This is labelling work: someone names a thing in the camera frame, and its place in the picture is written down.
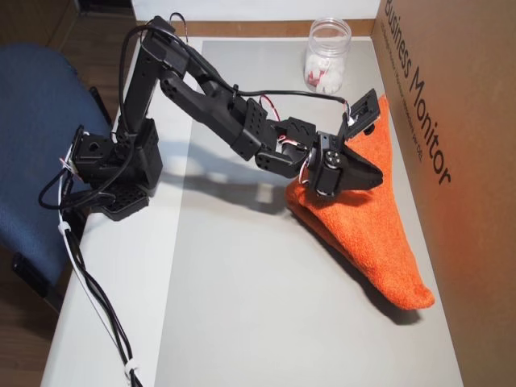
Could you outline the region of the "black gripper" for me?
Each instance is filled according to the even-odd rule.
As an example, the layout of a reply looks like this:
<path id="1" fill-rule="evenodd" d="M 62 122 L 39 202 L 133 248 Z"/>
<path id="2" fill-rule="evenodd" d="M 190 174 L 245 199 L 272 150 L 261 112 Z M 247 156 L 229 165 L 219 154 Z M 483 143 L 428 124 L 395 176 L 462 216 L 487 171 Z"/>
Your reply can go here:
<path id="1" fill-rule="evenodd" d="M 324 198 L 339 194 L 341 180 L 342 190 L 370 190 L 383 183 L 383 172 L 376 165 L 349 147 L 343 149 L 338 136 L 321 131 L 310 150 L 308 167 L 309 188 Z"/>

